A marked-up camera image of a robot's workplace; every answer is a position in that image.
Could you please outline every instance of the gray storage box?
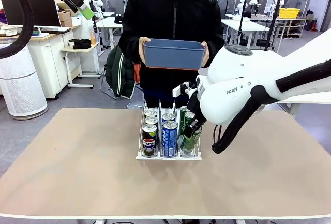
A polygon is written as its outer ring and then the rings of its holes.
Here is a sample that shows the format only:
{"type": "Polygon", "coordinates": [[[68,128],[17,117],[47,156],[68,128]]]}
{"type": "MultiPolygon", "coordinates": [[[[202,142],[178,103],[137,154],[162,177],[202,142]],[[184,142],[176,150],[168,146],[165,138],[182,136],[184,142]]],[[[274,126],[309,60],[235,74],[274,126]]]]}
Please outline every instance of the gray storage box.
{"type": "Polygon", "coordinates": [[[199,70],[205,48],[195,41],[151,39],[145,42],[147,67],[199,70]]]}

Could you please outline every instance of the concrete floor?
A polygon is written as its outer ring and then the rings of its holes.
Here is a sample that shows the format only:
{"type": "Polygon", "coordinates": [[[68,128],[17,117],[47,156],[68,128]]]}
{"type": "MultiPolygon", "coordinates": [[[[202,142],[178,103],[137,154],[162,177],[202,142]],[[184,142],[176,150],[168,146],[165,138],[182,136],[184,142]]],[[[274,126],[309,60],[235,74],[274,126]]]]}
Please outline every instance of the concrete floor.
{"type": "MultiPolygon", "coordinates": [[[[280,54],[286,56],[300,48],[319,33],[305,32],[302,38],[283,40],[280,54]]],[[[99,58],[100,65],[106,62],[107,54],[99,58]]],[[[31,143],[33,138],[41,129],[53,118],[61,109],[73,108],[127,108],[129,106],[140,105],[143,102],[143,95],[140,91],[135,91],[132,100],[119,99],[113,100],[99,89],[101,83],[98,79],[76,79],[77,82],[94,84],[93,90],[90,89],[64,89],[59,94],[59,100],[49,100],[48,112],[36,119],[29,121],[15,121],[9,115],[3,97],[0,96],[0,177],[6,172],[21,152],[31,143]]],[[[268,109],[280,109],[276,104],[267,106],[268,109]]],[[[296,120],[331,154],[331,105],[305,104],[299,109],[296,120]]],[[[125,220],[135,224],[162,224],[162,220],[125,220]]],[[[201,223],[208,224],[210,220],[202,220],[201,223]]],[[[73,220],[26,220],[1,218],[0,224],[76,224],[73,220]]],[[[177,220],[169,220],[170,224],[179,224],[177,220]]],[[[234,224],[232,220],[218,220],[217,223],[234,224]]],[[[277,224],[327,224],[331,223],[331,218],[310,219],[310,220],[277,220],[277,224]]]]}

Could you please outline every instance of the yellow bin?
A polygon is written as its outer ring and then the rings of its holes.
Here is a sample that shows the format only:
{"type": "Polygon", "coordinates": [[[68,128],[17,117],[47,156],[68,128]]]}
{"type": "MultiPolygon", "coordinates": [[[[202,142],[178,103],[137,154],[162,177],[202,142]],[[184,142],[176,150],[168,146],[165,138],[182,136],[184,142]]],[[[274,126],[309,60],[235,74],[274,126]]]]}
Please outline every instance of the yellow bin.
{"type": "Polygon", "coordinates": [[[279,10],[279,18],[295,19],[300,12],[299,8],[281,8],[279,10]]]}

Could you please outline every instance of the jacket zipper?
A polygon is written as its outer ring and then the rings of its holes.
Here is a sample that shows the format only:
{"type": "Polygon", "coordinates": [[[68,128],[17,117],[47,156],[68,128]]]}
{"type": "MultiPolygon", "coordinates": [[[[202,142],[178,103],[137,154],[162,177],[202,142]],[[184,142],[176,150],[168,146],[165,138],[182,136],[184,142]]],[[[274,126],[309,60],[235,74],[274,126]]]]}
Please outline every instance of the jacket zipper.
{"type": "Polygon", "coordinates": [[[173,33],[172,33],[172,38],[173,39],[175,39],[175,35],[176,35],[177,3],[178,3],[178,0],[175,0],[175,7],[174,7],[174,26],[173,26],[173,33]]]}

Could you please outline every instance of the monitor screen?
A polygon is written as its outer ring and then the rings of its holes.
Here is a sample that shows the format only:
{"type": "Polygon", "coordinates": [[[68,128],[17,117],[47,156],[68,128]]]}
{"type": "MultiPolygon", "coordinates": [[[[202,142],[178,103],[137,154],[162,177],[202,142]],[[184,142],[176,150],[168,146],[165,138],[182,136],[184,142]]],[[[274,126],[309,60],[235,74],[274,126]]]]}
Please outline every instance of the monitor screen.
{"type": "MultiPolygon", "coordinates": [[[[23,16],[18,0],[1,0],[8,25],[23,25],[23,16]]],[[[34,26],[61,26],[55,0],[29,0],[34,26]]]]}

